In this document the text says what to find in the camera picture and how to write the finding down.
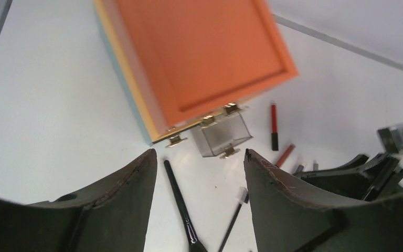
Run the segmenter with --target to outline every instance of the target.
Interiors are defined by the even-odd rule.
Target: orange box
[[[156,99],[154,123],[162,113],[169,128],[185,124],[297,75],[264,0],[111,1],[131,40],[123,47],[137,55],[125,54],[134,76],[144,75],[137,85]]]

